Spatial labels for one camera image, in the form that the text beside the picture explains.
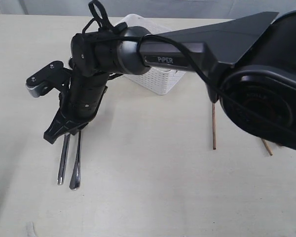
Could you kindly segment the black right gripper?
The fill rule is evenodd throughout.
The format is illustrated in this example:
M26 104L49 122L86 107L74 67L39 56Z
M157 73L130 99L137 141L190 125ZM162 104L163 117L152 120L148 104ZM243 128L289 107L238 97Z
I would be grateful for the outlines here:
M69 82L70 86L61 86L64 95L60 109L43 134L50 144L67 133L76 135L94 119L109 78L105 72L85 77L77 71L60 71L58 76L59 84Z

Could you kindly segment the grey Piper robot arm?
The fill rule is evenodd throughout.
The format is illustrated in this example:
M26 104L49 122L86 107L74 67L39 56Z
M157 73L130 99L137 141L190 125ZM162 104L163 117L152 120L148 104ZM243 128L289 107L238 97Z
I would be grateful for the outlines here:
M110 74L156 67L197 73L240 129L296 150L296 11L157 35L103 21L96 32L76 34L71 52L71 85L44 132L49 143L96 116Z

